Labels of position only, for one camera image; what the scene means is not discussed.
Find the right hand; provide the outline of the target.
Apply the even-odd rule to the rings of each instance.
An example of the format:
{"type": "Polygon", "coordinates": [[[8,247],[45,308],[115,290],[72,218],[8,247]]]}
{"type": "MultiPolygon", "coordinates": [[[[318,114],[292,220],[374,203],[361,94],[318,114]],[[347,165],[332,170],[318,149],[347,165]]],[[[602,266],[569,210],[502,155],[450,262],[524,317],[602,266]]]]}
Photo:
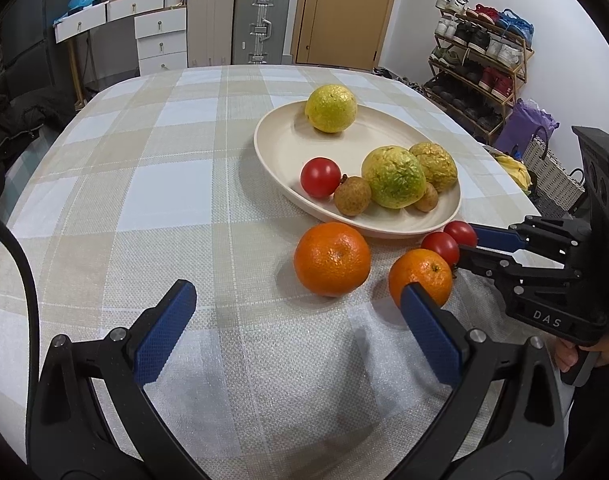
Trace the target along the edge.
{"type": "Polygon", "coordinates": [[[554,361],[562,372],[569,372],[577,364],[579,351],[597,352],[597,366],[609,365],[609,334],[606,334],[592,347],[578,347],[566,339],[557,338],[554,344],[554,361]]]}

